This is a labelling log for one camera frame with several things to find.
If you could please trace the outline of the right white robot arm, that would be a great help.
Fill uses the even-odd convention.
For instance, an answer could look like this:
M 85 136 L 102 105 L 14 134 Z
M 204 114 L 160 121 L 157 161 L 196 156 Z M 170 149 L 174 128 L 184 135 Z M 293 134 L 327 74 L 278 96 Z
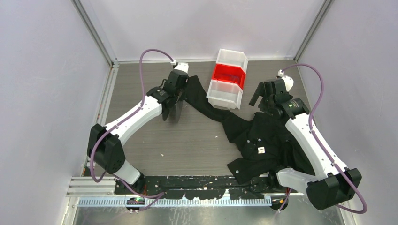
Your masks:
M 351 200 L 362 179 L 358 169 L 349 169 L 325 142 L 310 111 L 300 98 L 289 94 L 293 80 L 288 77 L 260 82 L 249 102 L 261 97 L 259 109 L 269 118 L 283 123 L 308 159 L 314 174 L 299 172 L 292 167 L 278 169 L 268 179 L 273 192 L 285 187 L 305 194 L 318 210 Z

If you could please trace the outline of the dark grey cable spool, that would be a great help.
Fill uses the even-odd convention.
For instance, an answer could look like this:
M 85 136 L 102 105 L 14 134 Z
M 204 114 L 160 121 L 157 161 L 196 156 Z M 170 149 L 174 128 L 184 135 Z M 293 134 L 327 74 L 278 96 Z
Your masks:
M 162 119 L 163 121 L 169 120 L 172 123 L 178 123 L 181 117 L 183 107 L 182 94 L 168 97 L 162 103 Z

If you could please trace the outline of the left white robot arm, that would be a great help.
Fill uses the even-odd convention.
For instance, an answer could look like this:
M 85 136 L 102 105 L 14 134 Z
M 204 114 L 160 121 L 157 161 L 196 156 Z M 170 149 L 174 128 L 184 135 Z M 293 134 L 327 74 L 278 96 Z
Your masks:
M 150 89 L 144 99 L 118 119 L 90 130 L 87 156 L 105 172 L 126 182 L 126 188 L 139 194 L 144 188 L 143 174 L 129 163 L 123 146 L 147 122 L 162 116 L 178 122 L 183 105 L 183 95 L 188 82 L 188 64 L 178 64 L 164 80 L 163 85 Z

